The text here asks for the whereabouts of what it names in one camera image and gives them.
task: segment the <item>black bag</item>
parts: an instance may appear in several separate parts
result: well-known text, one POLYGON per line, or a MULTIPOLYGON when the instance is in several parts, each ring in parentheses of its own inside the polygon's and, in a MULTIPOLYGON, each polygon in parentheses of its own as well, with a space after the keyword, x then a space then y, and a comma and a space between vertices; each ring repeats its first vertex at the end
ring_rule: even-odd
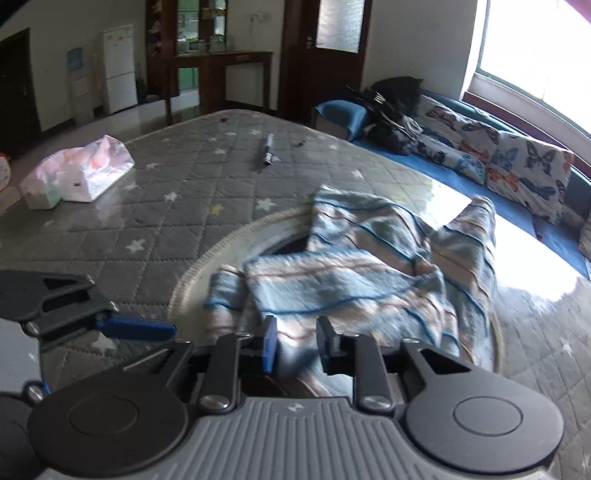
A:
POLYGON ((369 112, 365 136, 396 155, 408 155, 413 149, 413 136, 400 124, 404 115, 378 92, 350 89, 355 103, 369 112))
POLYGON ((400 113, 414 117, 421 99, 421 79, 413 77, 394 77, 380 80, 370 88, 379 92, 400 113))

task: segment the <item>pink curtain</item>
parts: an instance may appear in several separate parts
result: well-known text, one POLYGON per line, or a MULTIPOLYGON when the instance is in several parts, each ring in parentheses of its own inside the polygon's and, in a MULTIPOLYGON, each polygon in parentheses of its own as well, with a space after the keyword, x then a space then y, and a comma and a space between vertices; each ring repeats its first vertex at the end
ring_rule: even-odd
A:
POLYGON ((591 23, 591 0, 566 0, 568 4, 591 23))

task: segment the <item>blue sofa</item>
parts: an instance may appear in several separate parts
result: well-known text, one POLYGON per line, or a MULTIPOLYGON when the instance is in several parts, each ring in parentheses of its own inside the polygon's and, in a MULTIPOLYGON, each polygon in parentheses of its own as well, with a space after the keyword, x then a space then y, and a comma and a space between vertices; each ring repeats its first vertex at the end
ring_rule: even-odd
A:
MULTIPOLYGON (((423 93, 466 117, 486 123, 498 130, 519 134, 523 133, 468 103, 453 100, 429 91, 424 91, 423 93)), ((366 148, 390 160, 420 171, 464 195, 478 194, 490 198, 494 202, 496 211, 500 216, 536 237, 544 245, 561 256, 562 259, 567 261, 581 275, 589 278, 585 258, 579 251, 579 230, 575 227, 564 221, 559 226, 552 225, 532 215, 525 207, 518 203, 490 191, 485 185, 478 185, 470 179, 458 175, 450 168, 425 158, 417 157, 416 155, 409 155, 407 157, 394 155, 379 145, 363 138, 363 128, 367 124, 368 116, 366 110, 360 105, 346 100, 331 100, 330 102, 316 106, 314 108, 314 116, 315 118, 321 116, 331 124, 346 129, 345 136, 347 140, 359 147, 366 148)), ((581 218, 586 219, 589 216, 589 210, 591 209, 591 181, 576 168, 573 168, 567 187, 565 204, 581 218)))

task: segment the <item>blue striped blanket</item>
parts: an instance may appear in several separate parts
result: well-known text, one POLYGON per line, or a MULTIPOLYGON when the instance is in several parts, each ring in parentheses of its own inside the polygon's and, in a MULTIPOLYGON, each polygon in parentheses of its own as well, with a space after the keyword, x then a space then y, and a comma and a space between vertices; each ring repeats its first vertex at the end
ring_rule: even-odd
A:
POLYGON ((480 363, 495 291, 495 208, 484 197, 433 229, 406 207, 322 186, 306 251, 223 266, 205 306, 217 335, 277 317, 280 341, 314 342, 316 318, 382 345, 420 338, 480 363))

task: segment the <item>butterfly pattern cushion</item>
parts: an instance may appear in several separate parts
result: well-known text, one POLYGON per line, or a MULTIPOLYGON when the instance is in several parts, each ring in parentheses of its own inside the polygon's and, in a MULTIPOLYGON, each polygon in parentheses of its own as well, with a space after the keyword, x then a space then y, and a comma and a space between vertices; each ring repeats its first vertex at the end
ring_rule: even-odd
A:
POLYGON ((579 250, 581 253, 591 260, 591 215, 581 228, 581 236, 579 237, 579 250))
POLYGON ((485 184, 485 164, 474 155, 456 150, 425 134, 419 135, 417 140, 415 150, 418 155, 451 168, 480 185, 485 184))
POLYGON ((476 157, 481 163, 487 163, 498 148, 498 130, 463 116, 431 97, 421 95, 417 112, 415 120, 424 128, 423 133, 476 157))
POLYGON ((573 154, 522 135, 500 132, 487 165, 486 185, 534 215, 557 225, 570 180, 573 154))

